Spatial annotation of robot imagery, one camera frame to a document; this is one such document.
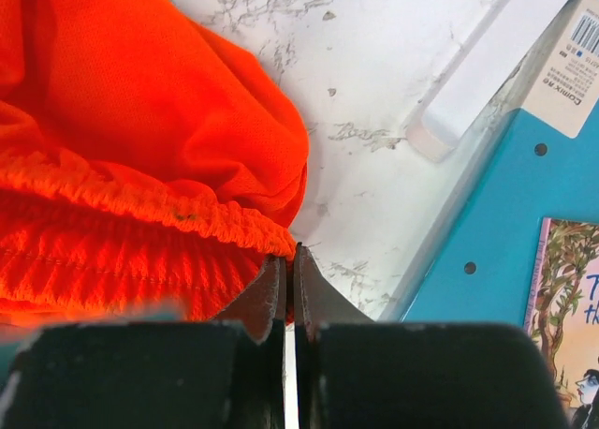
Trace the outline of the orange shorts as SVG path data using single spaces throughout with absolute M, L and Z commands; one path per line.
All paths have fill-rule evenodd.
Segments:
M 1 0 L 1 321 L 214 317 L 292 259 L 309 139 L 169 0 Z

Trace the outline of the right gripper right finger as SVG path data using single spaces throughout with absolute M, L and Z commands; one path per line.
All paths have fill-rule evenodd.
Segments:
M 293 261 L 302 428 L 564 428 L 537 348 L 520 328 L 376 322 L 299 246 Z

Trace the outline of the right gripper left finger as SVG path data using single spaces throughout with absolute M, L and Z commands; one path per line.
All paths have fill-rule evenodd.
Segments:
M 286 264 L 268 257 L 215 319 L 41 329 L 1 390 L 5 428 L 281 428 Z

